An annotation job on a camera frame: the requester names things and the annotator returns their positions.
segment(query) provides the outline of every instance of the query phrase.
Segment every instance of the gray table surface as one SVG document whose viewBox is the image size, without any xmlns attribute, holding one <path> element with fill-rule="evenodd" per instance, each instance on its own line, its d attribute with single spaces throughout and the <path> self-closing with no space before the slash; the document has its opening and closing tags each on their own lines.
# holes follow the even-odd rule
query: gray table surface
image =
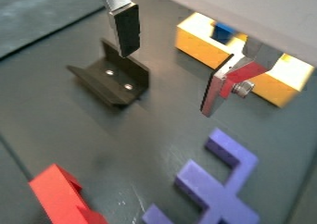
<svg viewBox="0 0 317 224">
<path fill-rule="evenodd" d="M 109 108 L 67 71 L 102 55 L 114 42 L 106 12 L 59 32 L 0 63 L 0 131 L 31 174 L 59 163 L 79 179 L 91 208 L 111 224 L 142 223 L 157 203 L 175 223 L 194 223 L 201 209 L 174 186 L 193 159 L 220 180 L 229 169 L 203 149 L 221 128 L 257 156 L 241 193 L 261 223 L 284 223 L 317 145 L 316 76 L 280 109 L 252 94 L 233 96 L 213 118 L 199 104 L 210 69 L 175 49 L 175 25 L 191 11 L 167 0 L 141 5 L 142 49 L 151 87 L 125 111 Z"/>
<path fill-rule="evenodd" d="M 0 0 L 0 58 L 102 7 L 102 0 Z"/>
</svg>

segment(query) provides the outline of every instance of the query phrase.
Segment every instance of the red foam block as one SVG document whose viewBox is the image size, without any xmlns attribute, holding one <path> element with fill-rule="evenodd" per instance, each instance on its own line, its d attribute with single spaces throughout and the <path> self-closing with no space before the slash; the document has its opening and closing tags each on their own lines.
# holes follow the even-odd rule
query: red foam block
<svg viewBox="0 0 317 224">
<path fill-rule="evenodd" d="M 75 177 L 54 164 L 30 186 L 54 224 L 109 224 L 105 217 L 90 210 L 79 192 Z"/>
</svg>

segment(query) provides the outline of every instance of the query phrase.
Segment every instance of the yellow foam block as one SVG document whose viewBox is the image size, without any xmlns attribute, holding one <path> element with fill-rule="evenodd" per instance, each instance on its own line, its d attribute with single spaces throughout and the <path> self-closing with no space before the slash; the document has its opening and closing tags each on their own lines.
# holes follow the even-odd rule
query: yellow foam block
<svg viewBox="0 0 317 224">
<path fill-rule="evenodd" d="M 175 47 L 217 68 L 230 54 L 241 55 L 246 35 L 240 33 L 224 45 L 210 38 L 216 21 L 194 13 L 177 26 Z M 250 81 L 256 84 L 253 92 L 274 105 L 282 107 L 302 91 L 315 67 L 297 58 L 284 54 L 274 68 Z"/>
</svg>

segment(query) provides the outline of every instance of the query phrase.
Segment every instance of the purple cross-shaped block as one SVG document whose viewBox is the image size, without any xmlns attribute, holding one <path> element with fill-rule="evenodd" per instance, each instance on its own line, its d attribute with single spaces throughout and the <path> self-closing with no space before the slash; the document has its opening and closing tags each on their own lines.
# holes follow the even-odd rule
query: purple cross-shaped block
<svg viewBox="0 0 317 224">
<path fill-rule="evenodd" d="M 258 214 L 241 201 L 237 194 L 258 159 L 220 129 L 209 136 L 206 147 L 222 158 L 233 171 L 222 184 L 190 160 L 177 174 L 175 184 L 205 209 L 198 223 L 257 224 Z M 154 205 L 146 211 L 142 219 L 147 224 L 173 223 Z"/>
</svg>

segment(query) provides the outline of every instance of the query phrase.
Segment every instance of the black bracket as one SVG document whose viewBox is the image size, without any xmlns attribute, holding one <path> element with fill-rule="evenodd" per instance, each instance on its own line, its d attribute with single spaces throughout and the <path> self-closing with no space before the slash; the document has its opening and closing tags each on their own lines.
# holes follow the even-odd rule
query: black bracket
<svg viewBox="0 0 317 224">
<path fill-rule="evenodd" d="M 111 106 L 129 106 L 149 88 L 149 68 L 130 56 L 122 58 L 113 44 L 102 40 L 106 56 L 87 69 L 67 69 L 84 82 L 96 96 Z"/>
</svg>

